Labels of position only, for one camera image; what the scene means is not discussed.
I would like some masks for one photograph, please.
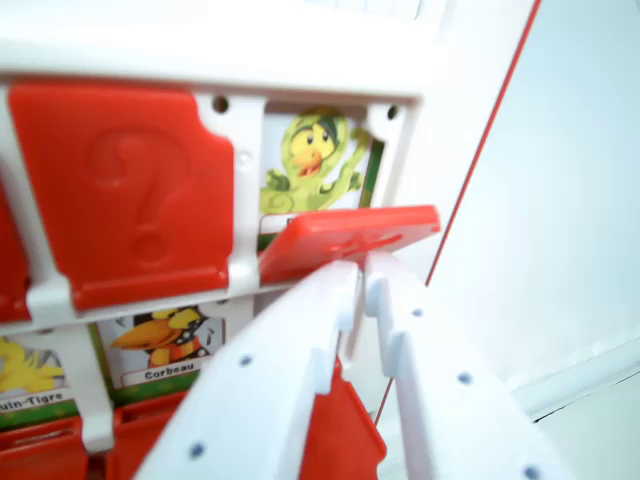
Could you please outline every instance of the yellow cartoon bird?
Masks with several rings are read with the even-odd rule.
[[[111,347],[145,350],[149,367],[203,357],[209,352],[200,343],[196,330],[206,319],[195,306],[136,315],[134,328],[116,338]]]
[[[56,380],[64,378],[64,370],[46,365],[50,352],[31,351],[0,337],[0,393],[22,388],[29,393],[56,388]]]

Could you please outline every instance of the white wall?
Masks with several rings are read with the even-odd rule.
[[[640,375],[588,396],[538,426],[577,480],[640,478]]]
[[[639,7],[544,0],[431,282],[512,388],[640,337],[639,182]]]

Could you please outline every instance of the character card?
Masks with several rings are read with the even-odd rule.
[[[215,303],[200,304],[98,323],[113,386],[198,371],[225,342],[225,319],[215,311]]]
[[[31,348],[24,337],[0,337],[0,414],[72,398],[54,351]]]
[[[357,108],[267,106],[259,249],[297,213],[369,206],[382,144],[363,120]]]

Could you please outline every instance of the orange beak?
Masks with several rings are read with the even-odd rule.
[[[124,350],[153,350],[171,343],[181,331],[169,327],[169,319],[153,319],[120,335],[111,347]]]
[[[315,175],[322,166],[322,154],[315,148],[308,148],[294,157],[293,164],[302,167],[299,177]]]

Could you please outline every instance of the green cartoon chameleon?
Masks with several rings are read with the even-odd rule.
[[[349,137],[356,150],[340,170],[338,179],[324,183],[340,163]],[[296,117],[282,138],[281,154],[285,172],[267,172],[267,186],[260,190],[262,213],[324,210],[347,192],[362,187],[362,174],[355,168],[369,147],[370,136],[361,129],[349,132],[347,119],[334,108],[307,110]]]

